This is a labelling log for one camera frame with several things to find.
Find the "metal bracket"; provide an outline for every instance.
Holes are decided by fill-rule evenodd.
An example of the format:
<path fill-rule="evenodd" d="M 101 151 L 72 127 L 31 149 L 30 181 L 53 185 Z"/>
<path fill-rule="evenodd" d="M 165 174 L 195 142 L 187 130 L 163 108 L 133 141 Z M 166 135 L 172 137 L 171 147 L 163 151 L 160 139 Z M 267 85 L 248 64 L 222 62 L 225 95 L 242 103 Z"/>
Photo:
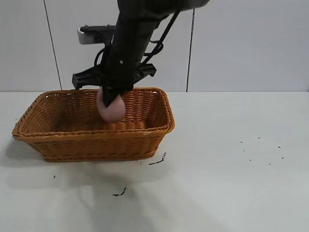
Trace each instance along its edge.
<path fill-rule="evenodd" d="M 78 28 L 78 40 L 80 44 L 105 44 L 112 42 L 116 26 L 88 26 Z"/>

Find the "black cable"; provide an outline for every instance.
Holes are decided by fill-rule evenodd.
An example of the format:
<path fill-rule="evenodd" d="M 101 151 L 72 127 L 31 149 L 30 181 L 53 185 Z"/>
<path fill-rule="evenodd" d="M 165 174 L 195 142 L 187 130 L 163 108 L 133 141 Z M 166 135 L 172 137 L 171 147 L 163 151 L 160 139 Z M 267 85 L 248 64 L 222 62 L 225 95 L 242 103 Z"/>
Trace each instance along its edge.
<path fill-rule="evenodd" d="M 144 55 L 146 56 L 146 59 L 142 62 L 142 64 L 146 64 L 154 55 L 158 54 L 159 52 L 162 51 L 163 49 L 163 41 L 166 38 L 170 28 L 173 26 L 177 16 L 179 15 L 180 11 L 177 11 L 174 13 L 173 17 L 170 19 L 169 24 L 165 28 L 160 40 L 158 41 L 151 41 L 152 43 L 156 43 L 156 46 L 150 53 L 145 53 Z"/>

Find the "black debris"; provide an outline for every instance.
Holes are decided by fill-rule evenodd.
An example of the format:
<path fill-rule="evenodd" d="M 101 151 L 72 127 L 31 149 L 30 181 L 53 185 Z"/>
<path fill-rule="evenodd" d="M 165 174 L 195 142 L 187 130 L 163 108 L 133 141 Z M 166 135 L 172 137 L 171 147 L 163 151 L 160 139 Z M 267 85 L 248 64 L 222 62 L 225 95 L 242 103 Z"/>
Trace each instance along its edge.
<path fill-rule="evenodd" d="M 166 152 L 164 152 L 164 154 L 162 155 L 162 160 L 158 161 L 158 162 L 155 162 L 155 163 L 150 163 L 149 165 L 153 165 L 153 164 L 157 164 L 157 163 L 161 163 L 164 161 L 165 159 L 165 156 L 166 156 Z"/>
<path fill-rule="evenodd" d="M 114 197 L 122 196 L 126 192 L 126 187 L 121 194 L 113 194 Z"/>

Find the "pink object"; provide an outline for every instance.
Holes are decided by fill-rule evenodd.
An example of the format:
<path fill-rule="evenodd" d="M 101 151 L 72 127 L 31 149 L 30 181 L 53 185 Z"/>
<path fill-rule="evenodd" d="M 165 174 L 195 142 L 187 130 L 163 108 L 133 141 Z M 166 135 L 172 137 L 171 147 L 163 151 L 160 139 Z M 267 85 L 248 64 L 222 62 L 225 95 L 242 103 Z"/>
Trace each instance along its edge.
<path fill-rule="evenodd" d="M 101 118 L 108 123 L 114 123 L 123 120 L 126 114 L 125 103 L 118 95 L 115 100 L 106 108 L 103 101 L 103 90 L 100 88 L 97 94 L 97 107 Z"/>

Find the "white wall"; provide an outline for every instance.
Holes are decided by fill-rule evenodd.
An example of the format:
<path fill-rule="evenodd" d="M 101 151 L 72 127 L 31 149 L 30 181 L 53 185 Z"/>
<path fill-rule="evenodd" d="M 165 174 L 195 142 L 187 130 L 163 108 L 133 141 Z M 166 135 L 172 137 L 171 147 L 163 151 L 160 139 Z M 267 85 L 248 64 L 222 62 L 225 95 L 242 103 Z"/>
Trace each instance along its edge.
<path fill-rule="evenodd" d="M 77 28 L 115 24 L 116 0 L 46 0 L 59 74 L 93 65 L 102 45 L 80 45 Z M 185 91 L 192 11 L 182 12 L 138 86 Z M 308 91 L 308 0 L 212 0 L 196 10 L 189 91 Z M 154 32 L 162 34 L 168 19 Z M 43 0 L 0 1 L 0 91 L 59 89 Z"/>
<path fill-rule="evenodd" d="M 42 0 L 0 0 L 0 91 L 59 89 Z"/>
<path fill-rule="evenodd" d="M 116 0 L 46 0 L 59 73 L 64 89 L 72 89 L 73 73 L 93 66 L 101 44 L 80 45 L 77 29 L 87 25 L 115 25 L 118 18 Z M 185 91 L 189 58 L 192 11 L 180 14 L 165 40 L 164 50 L 151 61 L 158 69 L 138 86 L 156 86 L 165 91 Z M 168 19 L 162 22 L 153 38 L 161 36 Z"/>
<path fill-rule="evenodd" d="M 196 10 L 189 91 L 308 91 L 308 0 L 212 0 Z"/>

